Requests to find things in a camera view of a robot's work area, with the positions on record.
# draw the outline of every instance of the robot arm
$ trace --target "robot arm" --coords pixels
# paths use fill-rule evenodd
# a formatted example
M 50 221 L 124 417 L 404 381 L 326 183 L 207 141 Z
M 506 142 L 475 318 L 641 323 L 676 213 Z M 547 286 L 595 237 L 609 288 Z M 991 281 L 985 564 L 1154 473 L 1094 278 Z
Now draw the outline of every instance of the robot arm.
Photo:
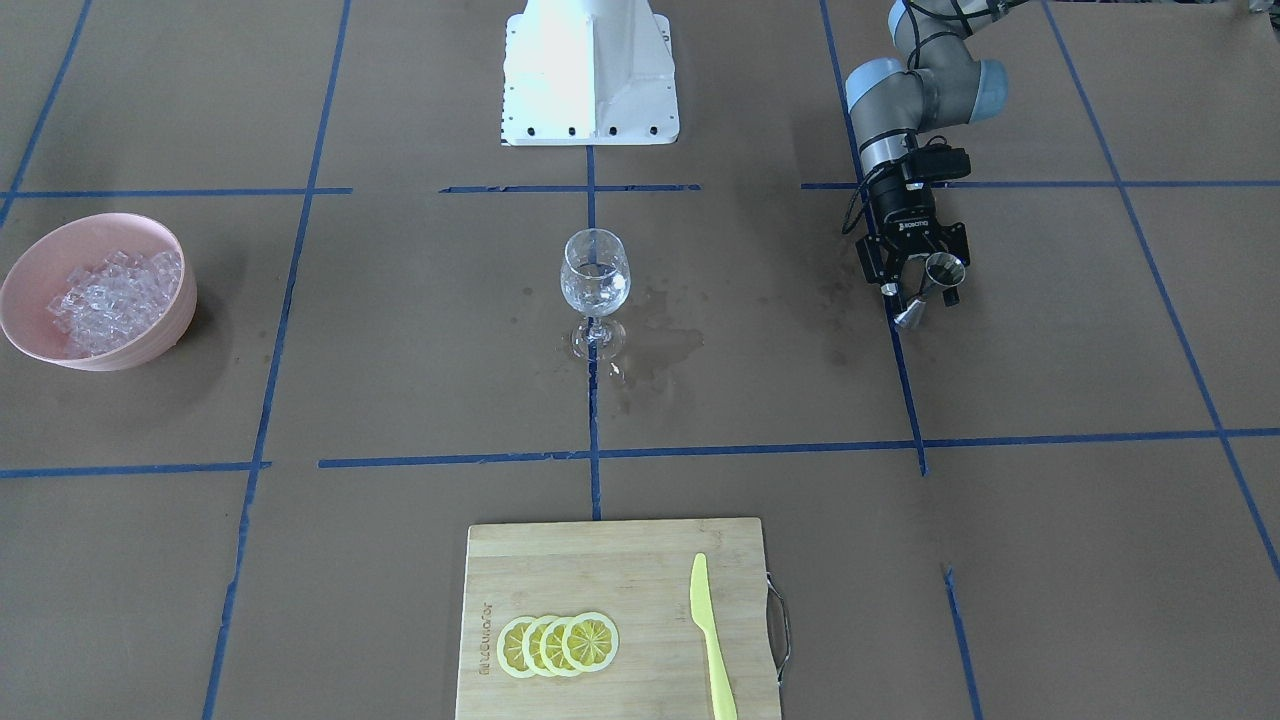
M 904 307 L 900 283 L 909 260 L 927 259 L 927 284 L 943 287 L 948 306 L 960 301 L 955 286 L 969 264 L 964 224 L 940 224 L 928 188 L 969 174 L 969 155 L 945 141 L 920 145 L 916 136 L 1000 114 L 1009 87 L 1005 68 L 998 60 L 975 61 L 964 41 L 1024 1 L 896 0 L 888 28 L 906 67 L 896 58 L 870 60 L 845 83 L 867 173 L 859 188 L 868 192 L 863 211 L 873 220 L 858 255 L 867 282 L 893 299 L 900 325 L 919 320 L 929 290 L 922 287 Z M 850 229 L 846 222 L 845 232 Z

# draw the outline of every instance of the wine glass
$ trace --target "wine glass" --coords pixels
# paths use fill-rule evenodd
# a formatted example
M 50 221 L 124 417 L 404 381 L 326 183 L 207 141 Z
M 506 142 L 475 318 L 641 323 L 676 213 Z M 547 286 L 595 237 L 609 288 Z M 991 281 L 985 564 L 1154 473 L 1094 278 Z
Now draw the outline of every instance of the wine glass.
M 573 233 L 564 243 L 561 292 L 584 315 L 571 338 L 573 354 L 586 357 L 594 345 L 599 359 L 617 355 L 626 332 L 608 315 L 631 292 L 631 268 L 618 236 L 602 228 Z

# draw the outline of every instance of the knife handle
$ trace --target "knife handle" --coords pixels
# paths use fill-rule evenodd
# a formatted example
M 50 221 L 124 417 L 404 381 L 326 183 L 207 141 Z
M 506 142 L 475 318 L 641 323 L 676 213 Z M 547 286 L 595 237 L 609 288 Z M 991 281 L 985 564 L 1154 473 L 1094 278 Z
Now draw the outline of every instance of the knife handle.
M 737 706 L 733 703 L 733 691 L 728 685 L 728 670 L 719 651 L 719 638 L 707 633 L 707 671 L 712 684 L 712 712 L 716 720 L 737 720 Z

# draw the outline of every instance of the wooden cutting board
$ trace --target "wooden cutting board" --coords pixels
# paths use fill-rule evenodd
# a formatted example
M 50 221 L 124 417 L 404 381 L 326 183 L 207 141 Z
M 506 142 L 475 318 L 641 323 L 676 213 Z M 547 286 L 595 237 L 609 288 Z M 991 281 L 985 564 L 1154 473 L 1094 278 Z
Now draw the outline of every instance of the wooden cutting board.
M 472 525 L 454 717 L 712 720 L 705 641 L 689 616 L 698 552 L 737 716 L 781 720 L 758 518 Z M 604 670 L 517 679 L 498 666 L 498 634 L 513 618 L 590 610 L 618 626 Z

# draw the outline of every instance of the blue tape line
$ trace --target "blue tape line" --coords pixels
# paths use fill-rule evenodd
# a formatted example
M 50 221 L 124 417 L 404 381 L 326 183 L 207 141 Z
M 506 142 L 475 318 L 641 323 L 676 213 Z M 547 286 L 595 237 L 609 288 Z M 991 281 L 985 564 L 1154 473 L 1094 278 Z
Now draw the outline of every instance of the blue tape line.
M 1280 437 L 1280 428 L 1238 428 L 1226 430 L 1230 437 Z M 1144 433 L 1085 433 L 1060 436 L 1007 436 L 973 438 L 924 439 L 925 447 L 1005 447 L 1033 445 L 1089 445 L 1108 442 L 1167 442 L 1178 439 L 1213 439 L 1216 430 L 1156 430 Z M 719 445 L 692 447 L 628 447 L 600 450 L 602 459 L 627 457 L 703 457 L 717 455 L 787 455 L 805 452 L 869 452 L 878 450 L 913 450 L 914 439 L 808 442 L 776 445 Z M 535 462 L 541 460 L 588 460 L 590 450 L 556 450 L 548 452 L 494 452 L 481 455 L 422 455 L 399 457 L 339 457 L 320 460 L 320 469 L 384 468 L 397 465 L 468 465 L 484 462 Z
M 1280 428 L 1242 428 L 1226 430 L 1226 437 L 1280 437 Z
M 827 53 L 831 55 L 831 70 L 836 76 L 836 92 L 840 94 L 840 113 L 845 119 L 845 135 L 849 137 L 849 154 L 854 160 L 854 174 L 858 177 L 858 182 L 861 183 L 863 178 L 863 161 L 858 156 L 858 137 L 854 135 L 854 120 L 845 111 L 849 108 L 847 97 L 845 96 L 845 82 L 844 73 L 840 69 L 840 56 L 836 53 L 836 36 L 831 31 L 831 13 L 827 9 L 827 0 L 818 0 L 818 8 L 822 10 L 822 26 L 827 35 Z M 863 190 L 863 202 L 867 202 L 867 190 Z M 872 218 L 870 213 L 867 213 L 867 229 L 872 233 L 876 232 L 876 220 Z M 893 357 L 897 361 L 897 379 L 902 386 L 902 402 L 906 405 L 906 416 L 911 423 L 911 437 L 915 439 L 915 454 L 920 464 L 920 475 L 929 474 L 929 461 L 924 454 L 924 442 L 920 438 L 920 420 L 915 413 L 915 398 L 911 393 L 911 378 L 906 372 L 906 357 L 902 355 L 902 342 L 897 337 L 897 327 L 893 325 L 893 310 L 890 299 L 884 299 L 884 319 L 888 323 L 890 340 L 893 343 Z
M 940 190 L 969 188 L 1036 188 L 1036 187 L 1115 187 L 1115 181 L 943 181 L 931 187 Z
M 271 368 L 266 378 L 266 392 L 262 396 L 262 415 L 259 420 L 257 439 L 253 445 L 253 466 L 248 471 L 244 487 L 244 503 L 241 507 L 239 532 L 236 539 L 236 569 L 232 582 L 227 585 L 223 600 L 221 623 L 218 628 L 218 644 L 214 648 L 214 662 L 209 673 L 209 688 L 205 691 L 202 720 L 212 720 L 218 701 L 218 688 L 221 682 L 223 661 L 227 656 L 227 638 L 230 633 L 232 616 L 236 610 L 236 592 L 239 587 L 241 568 L 244 562 L 244 548 L 248 542 L 250 507 L 257 495 L 257 479 L 261 471 L 262 451 L 266 446 L 266 429 L 271 421 L 271 404 L 275 398 L 275 383 L 280 374 L 280 357 L 284 355 L 284 337 L 289 328 L 289 311 L 293 306 L 293 288 L 298 279 L 298 261 L 302 258 L 302 245 L 311 219 L 311 200 L 315 195 L 316 178 L 320 174 L 320 160 L 324 156 L 324 140 L 329 129 L 329 111 L 333 108 L 334 90 L 338 86 L 338 68 L 342 65 L 342 49 L 347 38 L 347 22 L 351 19 L 351 0 L 343 0 L 342 20 L 338 23 L 338 40 L 333 49 L 333 64 L 329 68 L 329 85 L 325 88 L 324 106 L 320 110 L 320 127 L 316 129 L 315 149 L 311 152 L 311 172 L 307 174 L 307 192 L 302 199 L 302 214 L 298 218 L 298 233 L 293 241 L 293 256 L 289 259 L 289 277 L 284 286 L 284 302 L 280 306 L 280 323 L 275 331 L 275 350 L 271 354 Z
M 440 190 L 440 195 L 467 195 L 486 192 L 698 192 L 703 186 L 690 184 L 454 184 Z
M 973 659 L 969 656 L 969 638 L 964 633 L 964 618 L 960 616 L 960 602 L 956 600 L 955 569 L 947 565 L 943 575 L 947 585 L 947 602 L 951 605 L 951 624 L 956 629 L 956 644 L 960 646 L 960 664 L 964 665 L 964 682 L 969 687 L 969 707 L 973 720 L 982 720 L 982 701 L 978 700 L 978 680 L 973 674 Z
M 1120 179 L 1120 169 L 1111 154 L 1111 146 L 1107 143 L 1107 138 L 1102 133 L 1102 126 L 1098 123 L 1098 117 L 1093 111 L 1093 104 L 1089 101 L 1089 96 L 1084 91 L 1084 83 L 1080 82 L 1080 74 L 1075 69 L 1075 63 L 1071 60 L 1071 53 L 1066 47 L 1066 41 L 1062 38 L 1062 32 L 1057 27 L 1057 20 L 1053 18 L 1053 12 L 1050 9 L 1048 1 L 1041 0 L 1041 8 L 1044 10 L 1044 17 L 1048 18 L 1050 28 L 1052 28 L 1053 37 L 1057 40 L 1057 46 L 1062 51 L 1062 59 L 1066 61 L 1066 69 L 1071 74 L 1071 81 L 1075 83 L 1075 90 L 1080 95 L 1080 101 L 1084 102 L 1084 110 L 1089 117 L 1089 123 L 1093 126 L 1093 132 L 1097 135 L 1098 143 L 1102 146 L 1102 155 L 1106 158 L 1107 165 L 1111 168 L 1111 176 L 1115 178 L 1121 200 L 1124 200 L 1125 211 L 1129 214 L 1129 222 L 1133 223 L 1133 229 L 1138 234 L 1138 243 L 1142 245 L 1142 254 L 1147 259 L 1147 268 L 1151 270 L 1151 277 L 1156 282 L 1156 290 L 1160 291 L 1160 299 L 1165 304 L 1165 311 L 1169 314 L 1169 319 L 1174 324 L 1174 331 L 1178 334 L 1178 342 L 1183 346 L 1183 354 L 1187 356 L 1187 364 L 1190 365 L 1192 375 L 1196 378 L 1196 386 L 1199 388 L 1201 397 L 1204 400 L 1204 409 L 1208 410 L 1210 419 L 1213 421 L 1213 429 L 1217 430 L 1219 441 L 1222 443 L 1222 452 L 1226 454 L 1228 462 L 1231 466 L 1231 473 L 1235 475 L 1235 483 L 1240 488 L 1240 495 L 1244 496 L 1244 502 L 1249 509 L 1249 515 L 1253 518 L 1253 525 L 1258 532 L 1258 537 L 1262 539 L 1263 548 L 1266 548 L 1267 559 L 1271 561 L 1271 570 L 1275 573 L 1276 579 L 1280 579 L 1280 556 L 1276 555 L 1275 543 L 1271 542 L 1271 534 L 1267 532 L 1266 523 L 1262 521 L 1262 515 L 1258 512 L 1257 503 L 1253 501 L 1253 493 L 1249 491 L 1249 483 L 1245 480 L 1244 473 L 1240 470 L 1240 465 L 1235 460 L 1235 451 L 1231 448 L 1231 441 L 1228 437 L 1226 430 L 1222 428 L 1222 419 L 1217 413 L 1217 407 L 1213 405 L 1213 397 L 1208 392 L 1208 384 L 1204 382 L 1204 375 L 1201 373 L 1199 363 L 1196 361 L 1196 354 L 1192 351 L 1192 345 L 1187 337 L 1187 332 L 1183 329 L 1183 323 L 1178 319 L 1178 311 L 1174 309 L 1174 301 L 1169 296 L 1169 290 L 1165 287 L 1165 279 L 1161 277 L 1160 268 L 1156 265 L 1156 258 L 1151 251 L 1151 245 L 1147 242 L 1147 234 L 1142 229 L 1142 223 L 1138 222 L 1138 213 L 1134 210 L 1133 201 L 1129 199 L 1129 191 Z
M 911 450 L 909 439 L 867 442 L 810 442 L 795 445 L 722 445 L 708 447 L 632 447 L 602 450 L 600 457 L 704 457 L 714 455 L 787 455 L 795 452 L 865 452 L 872 450 Z
M 321 470 L 335 468 L 394 468 L 404 465 L 486 465 L 497 462 L 538 462 L 541 460 L 585 460 L 584 450 L 554 450 L 550 452 L 493 452 L 477 455 L 420 455 L 404 457 L 335 457 L 320 460 Z
M 252 462 L 179 462 L 173 465 L 96 465 L 86 468 L 15 468 L 0 470 L 0 479 L 87 478 L 99 475 L 169 475 L 177 473 L 233 473 L 252 468 Z
M 479 192 L 586 192 L 585 184 L 454 184 L 440 195 L 466 195 Z
M 586 146 L 586 227 L 595 227 L 595 147 Z
M 1217 430 L 1169 430 L 1152 433 L 1092 433 L 1078 436 L 1015 436 L 927 439 L 925 447 L 1005 447 L 1011 445 L 1076 445 L 1102 442 L 1152 442 L 1170 439 L 1213 439 Z
M 858 190 L 856 182 L 803 182 L 800 190 Z
M 1271 561 L 1271 571 L 1275 573 L 1276 579 L 1280 580 L 1280 556 L 1276 555 L 1276 546 L 1271 542 L 1271 533 L 1267 532 L 1266 523 L 1262 521 L 1262 512 L 1258 511 L 1258 503 L 1253 500 L 1253 491 L 1249 489 L 1249 482 L 1244 479 L 1244 470 L 1240 469 L 1240 462 L 1235 459 L 1235 448 L 1231 447 L 1231 442 L 1226 439 L 1226 434 L 1222 434 L 1222 451 L 1226 452 L 1226 461 L 1231 465 L 1231 474 L 1235 475 L 1235 484 L 1240 488 L 1240 495 L 1244 496 L 1244 505 L 1249 509 L 1249 516 L 1253 519 L 1253 527 L 1258 532 L 1258 537 L 1262 539 L 1262 547 L 1267 552 L 1267 560 Z
M 940 190 L 1033 188 L 1033 187 L 1116 187 L 1115 181 L 942 181 L 929 187 Z M 1121 181 L 1123 187 L 1280 187 L 1280 179 L 1258 181 Z M 856 182 L 805 182 L 800 190 L 856 190 Z
M 599 405 L 599 363 L 596 361 L 595 341 L 593 340 L 588 346 L 586 356 L 586 374 L 588 374 L 588 388 L 586 388 L 586 411 L 588 411 L 588 424 L 591 434 L 591 519 L 599 520 L 603 518 L 600 512 L 600 418 L 598 411 Z
M 698 192 L 703 186 L 691 184 L 598 184 L 596 192 Z
M 595 227 L 595 147 L 586 146 L 586 227 Z M 595 261 L 595 246 L 591 247 L 590 260 Z M 591 332 L 594 319 L 586 320 L 588 333 Z M 586 346 L 586 423 L 590 434 L 590 466 L 591 466 L 591 519 L 602 519 L 600 511 L 600 416 L 599 416 L 599 352 L 595 341 L 589 341 Z
M 897 379 L 902 386 L 902 402 L 906 405 L 906 419 L 911 423 L 911 439 L 915 443 L 916 461 L 920 464 L 920 477 L 929 474 L 929 460 L 924 454 L 924 438 L 920 436 L 920 418 L 915 414 L 915 396 L 911 393 L 911 378 L 906 374 L 906 355 L 902 354 L 902 338 L 893 323 L 892 301 L 884 297 L 884 318 L 888 320 L 888 334 L 893 342 L 893 361 L 897 363 Z
M 65 197 L 260 197 L 273 195 L 351 195 L 349 187 L 224 187 L 211 190 L 56 190 L 17 192 L 19 200 L 54 200 Z
M 22 178 L 27 174 L 27 168 L 31 167 L 31 158 L 36 154 L 36 143 L 40 142 L 40 135 L 45 131 L 45 123 L 49 120 L 50 110 L 54 109 L 54 100 L 58 99 L 58 91 L 63 87 L 63 78 L 67 77 L 67 68 L 72 64 L 72 55 L 76 54 L 76 47 L 79 45 L 81 33 L 84 31 L 84 20 L 88 19 L 88 10 L 92 5 L 93 0 L 84 0 L 84 4 L 81 6 L 79 18 L 76 19 L 76 29 L 72 31 L 72 38 L 67 44 L 67 53 L 63 54 L 63 64 L 58 67 L 54 85 L 49 88 L 49 96 L 45 97 L 45 106 L 40 109 L 36 127 L 32 128 L 31 138 L 27 140 L 27 150 L 22 154 L 22 161 L 18 163 L 18 172 L 14 173 L 13 182 L 9 184 L 9 195 L 4 199 L 4 205 L 0 205 L 0 227 L 4 227 L 5 220 L 9 219 L 9 210 L 13 208 L 14 196 L 22 188 Z
M 1280 179 L 1257 181 L 1124 181 L 1125 187 L 1280 187 Z
M 831 31 L 831 13 L 827 10 L 827 0 L 818 0 L 818 9 L 822 12 L 822 27 L 827 33 L 827 53 L 831 55 L 831 69 L 836 73 L 836 92 L 840 94 L 840 114 L 845 118 L 845 135 L 849 136 L 849 154 L 854 159 L 854 173 L 858 176 L 858 181 L 861 182 L 863 161 L 858 156 L 858 138 L 854 136 L 854 120 L 845 110 L 849 108 L 849 99 L 845 96 L 845 78 L 840 70 L 840 55 L 836 53 L 836 36 Z

